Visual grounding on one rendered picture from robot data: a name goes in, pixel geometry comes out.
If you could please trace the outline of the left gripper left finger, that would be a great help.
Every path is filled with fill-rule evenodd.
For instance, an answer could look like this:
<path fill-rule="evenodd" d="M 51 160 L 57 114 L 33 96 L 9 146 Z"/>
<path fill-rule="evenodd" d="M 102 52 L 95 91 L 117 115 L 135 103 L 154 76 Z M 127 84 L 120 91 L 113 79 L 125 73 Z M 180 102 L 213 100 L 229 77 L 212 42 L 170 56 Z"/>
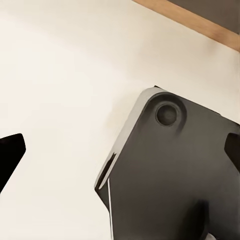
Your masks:
<path fill-rule="evenodd" d="M 21 133 L 0 138 L 0 193 L 26 152 Z"/>

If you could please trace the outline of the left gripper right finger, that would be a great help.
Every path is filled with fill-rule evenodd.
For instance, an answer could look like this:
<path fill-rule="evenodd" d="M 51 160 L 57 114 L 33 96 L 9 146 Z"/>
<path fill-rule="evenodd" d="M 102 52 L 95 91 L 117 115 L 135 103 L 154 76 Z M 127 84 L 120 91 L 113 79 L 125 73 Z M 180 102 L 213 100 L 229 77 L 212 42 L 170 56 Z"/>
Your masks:
<path fill-rule="evenodd" d="M 228 133 L 224 151 L 240 173 L 240 135 L 235 133 Z"/>

